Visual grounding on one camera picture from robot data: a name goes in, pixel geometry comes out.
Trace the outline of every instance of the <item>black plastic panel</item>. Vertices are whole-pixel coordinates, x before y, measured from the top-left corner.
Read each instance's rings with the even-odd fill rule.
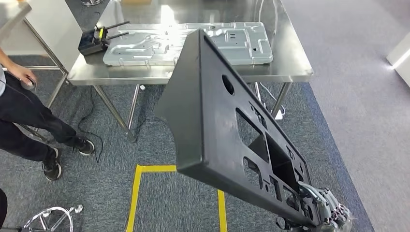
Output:
[[[174,135],[180,173],[295,223],[319,223],[299,198],[297,180],[310,184],[305,159],[202,30],[187,37],[156,116]],[[253,141],[241,138],[244,123]]]

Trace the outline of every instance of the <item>black pants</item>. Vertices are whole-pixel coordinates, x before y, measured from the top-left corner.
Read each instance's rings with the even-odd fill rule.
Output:
[[[23,89],[20,81],[5,75],[9,86],[0,96],[0,149],[33,161],[43,161],[54,152],[24,135],[13,123],[45,129],[57,142],[74,146],[78,141],[75,130],[55,117],[35,94]]]

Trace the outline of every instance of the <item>stainless steel table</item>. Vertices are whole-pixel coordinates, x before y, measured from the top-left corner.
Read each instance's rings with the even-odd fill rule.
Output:
[[[102,13],[97,26],[109,26],[129,20],[131,23],[213,23],[261,21],[270,40],[273,61],[267,65],[234,66],[246,82],[284,82],[272,114],[279,111],[283,99],[293,82],[306,82],[313,75],[312,67],[280,0],[162,0],[150,4],[122,6],[111,0]],[[107,67],[104,54],[84,57],[80,55],[68,75],[73,85],[92,85],[114,115],[128,138],[132,135],[130,112],[126,124],[104,93],[101,85],[137,84],[132,109],[139,85],[164,85],[171,77],[173,66]]]

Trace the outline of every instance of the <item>circular hole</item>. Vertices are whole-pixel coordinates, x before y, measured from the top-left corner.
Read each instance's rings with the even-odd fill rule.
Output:
[[[234,94],[235,90],[234,90],[234,86],[231,84],[231,82],[228,80],[228,77],[226,75],[222,75],[222,82],[223,85],[225,86],[226,90],[228,91],[228,93],[230,93],[231,95]]]
[[[286,227],[286,221],[282,217],[277,217],[276,218],[276,225],[281,228],[282,230],[285,229]]]

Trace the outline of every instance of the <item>person's hand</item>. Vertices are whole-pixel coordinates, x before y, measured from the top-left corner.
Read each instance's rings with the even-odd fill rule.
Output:
[[[26,67],[14,63],[7,67],[7,70],[19,81],[26,83],[26,85],[28,86],[33,85],[29,78],[33,80],[35,83],[37,83],[37,77],[33,74],[33,72],[30,69]]]

